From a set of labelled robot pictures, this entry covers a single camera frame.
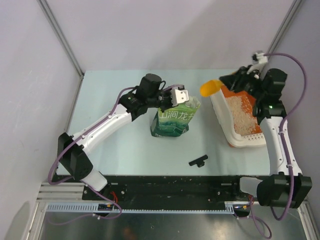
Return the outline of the green litter bag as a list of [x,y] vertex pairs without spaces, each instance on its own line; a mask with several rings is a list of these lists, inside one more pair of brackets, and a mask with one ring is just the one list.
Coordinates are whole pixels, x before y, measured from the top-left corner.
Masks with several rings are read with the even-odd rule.
[[161,111],[159,108],[150,126],[153,137],[180,137],[189,130],[189,123],[200,108],[201,102],[190,96],[189,101]]

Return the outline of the orange plastic scoop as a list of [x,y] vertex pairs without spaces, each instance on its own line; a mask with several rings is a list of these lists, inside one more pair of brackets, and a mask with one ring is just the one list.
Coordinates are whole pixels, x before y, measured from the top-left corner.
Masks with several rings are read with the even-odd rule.
[[200,87],[200,95],[202,97],[210,97],[211,95],[217,93],[224,84],[218,79],[212,79],[204,83]]

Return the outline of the black bag clip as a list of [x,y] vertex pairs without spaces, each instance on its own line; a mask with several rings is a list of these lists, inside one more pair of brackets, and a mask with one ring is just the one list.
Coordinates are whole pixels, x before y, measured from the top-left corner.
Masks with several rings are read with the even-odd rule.
[[195,160],[190,161],[188,164],[190,167],[197,166],[198,168],[201,168],[205,165],[205,160],[208,159],[208,156],[205,154]]

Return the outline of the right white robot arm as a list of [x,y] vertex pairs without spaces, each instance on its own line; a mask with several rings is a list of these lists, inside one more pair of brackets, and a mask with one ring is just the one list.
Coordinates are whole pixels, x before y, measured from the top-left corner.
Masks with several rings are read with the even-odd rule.
[[250,194],[261,206],[297,209],[313,184],[299,168],[290,143],[289,114],[281,101],[288,75],[278,68],[269,69],[264,77],[258,70],[248,70],[242,66],[219,80],[229,91],[246,92],[255,99],[252,113],[265,138],[270,174],[262,180],[243,176],[230,188],[230,194],[237,201]]

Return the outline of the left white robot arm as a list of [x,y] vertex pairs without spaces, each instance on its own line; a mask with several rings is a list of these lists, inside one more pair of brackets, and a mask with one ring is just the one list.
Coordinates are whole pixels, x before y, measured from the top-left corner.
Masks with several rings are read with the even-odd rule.
[[148,109],[163,111],[177,105],[174,92],[176,86],[164,88],[165,81],[158,75],[148,73],[135,87],[123,89],[112,109],[84,130],[58,138],[57,163],[60,163],[76,181],[93,188],[100,200],[110,196],[107,179],[94,168],[89,153],[121,127],[144,115]]

